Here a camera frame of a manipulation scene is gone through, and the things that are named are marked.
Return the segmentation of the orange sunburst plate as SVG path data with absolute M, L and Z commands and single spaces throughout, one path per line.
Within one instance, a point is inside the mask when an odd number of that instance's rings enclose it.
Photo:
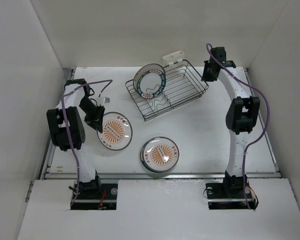
M 107 112 L 103 116 L 102 133 L 97 132 L 101 144 L 111 151 L 122 151 L 127 148 L 133 138 L 133 128 L 123 114 Z
M 153 173 L 167 173 L 178 163 L 180 151 L 168 137 L 154 137 L 146 142 L 143 158 Z

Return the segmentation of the grey wire dish rack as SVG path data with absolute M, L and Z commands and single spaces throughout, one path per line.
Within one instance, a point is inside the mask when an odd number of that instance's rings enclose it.
M 202 75 L 186 59 L 166 65 L 164 69 L 166 86 L 156 98 L 144 99 L 139 96 L 133 87 L 132 79 L 125 83 L 144 121 L 152 120 L 202 97 L 209 88 L 208 83 L 202 81 Z

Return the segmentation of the green rim deep plate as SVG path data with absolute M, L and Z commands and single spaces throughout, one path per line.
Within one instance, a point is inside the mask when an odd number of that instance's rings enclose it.
M 150 172 L 153 173 L 152 169 L 149 168 L 149 166 L 146 164 L 146 161 L 145 161 L 145 159 L 144 159 L 144 157 L 143 157 L 143 153 L 144 153 L 144 150 L 145 150 L 145 146 L 146 146 L 146 145 L 147 145 L 147 143 L 144 143 L 143 146 L 142 146 L 142 148 L 141 148 L 141 150 L 140 150 L 140 161 L 141 161 L 142 165 L 143 165 L 148 171 L 150 171 Z
M 166 71 L 157 63 L 140 68 L 133 78 L 133 88 L 144 99 L 159 97 L 166 87 Z

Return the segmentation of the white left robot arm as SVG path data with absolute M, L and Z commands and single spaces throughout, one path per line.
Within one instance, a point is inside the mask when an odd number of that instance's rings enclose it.
M 97 133 L 103 132 L 104 101 L 92 100 L 93 94 L 85 79 L 68 80 L 60 103 L 46 112 L 53 145 L 63 152 L 71 151 L 76 162 L 77 183 L 73 189 L 76 198 L 88 195 L 94 199 L 102 192 L 96 169 L 81 155 L 86 141 L 84 124 Z

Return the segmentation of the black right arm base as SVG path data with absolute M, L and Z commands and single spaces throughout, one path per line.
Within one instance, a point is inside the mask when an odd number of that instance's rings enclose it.
M 239 187 L 226 192 L 222 182 L 208 182 L 203 195 L 209 210 L 256 210 L 259 206 L 259 199 L 248 183 L 244 190 Z

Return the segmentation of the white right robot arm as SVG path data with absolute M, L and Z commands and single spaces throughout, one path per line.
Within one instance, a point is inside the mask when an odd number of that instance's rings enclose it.
M 92 173 L 113 169 L 152 177 L 169 175 L 183 164 L 193 167 L 201 153 L 222 150 L 207 138 L 225 137 L 228 163 L 221 183 L 213 192 L 226 199 L 250 198 L 246 157 L 257 124 L 261 99 L 238 77 L 235 63 L 227 60 L 224 47 L 206 45 L 209 59 L 199 73 L 188 61 L 162 66 L 150 63 L 128 81 L 112 77 L 90 81 L 96 96 L 93 107 L 109 98 L 99 130 L 87 131 L 82 159 Z M 230 105 L 224 120 L 214 120 L 203 107 L 209 83 L 222 83 Z

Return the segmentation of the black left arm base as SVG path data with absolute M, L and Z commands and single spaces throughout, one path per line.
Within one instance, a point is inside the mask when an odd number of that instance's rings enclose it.
M 103 183 L 101 192 L 79 194 L 74 203 L 70 203 L 71 210 L 108 211 L 117 209 L 118 184 Z

